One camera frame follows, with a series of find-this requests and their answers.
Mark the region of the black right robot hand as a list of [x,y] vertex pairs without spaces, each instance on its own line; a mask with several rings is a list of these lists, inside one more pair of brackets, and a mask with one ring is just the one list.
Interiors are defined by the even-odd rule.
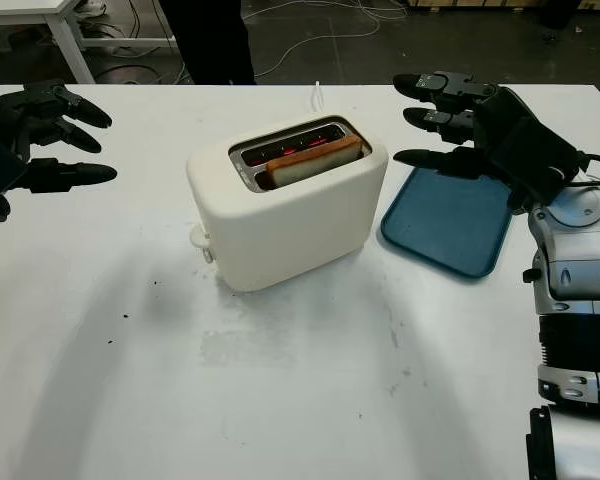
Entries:
[[456,178],[503,177],[490,156],[518,121],[531,115],[512,90],[476,82],[471,75],[443,71],[399,74],[393,85],[400,94],[435,106],[404,109],[407,123],[456,146],[447,153],[403,150],[394,154],[395,161]]

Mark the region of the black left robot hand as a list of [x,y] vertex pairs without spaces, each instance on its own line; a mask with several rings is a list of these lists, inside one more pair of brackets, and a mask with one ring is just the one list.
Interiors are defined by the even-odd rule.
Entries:
[[55,158],[33,158],[33,145],[57,142],[97,154],[100,143],[74,125],[78,120],[101,129],[111,117],[86,98],[71,92],[60,80],[28,84],[0,95],[0,222],[11,207],[5,193],[26,189],[34,194],[68,192],[77,186],[96,185],[116,178],[106,165],[65,164]]

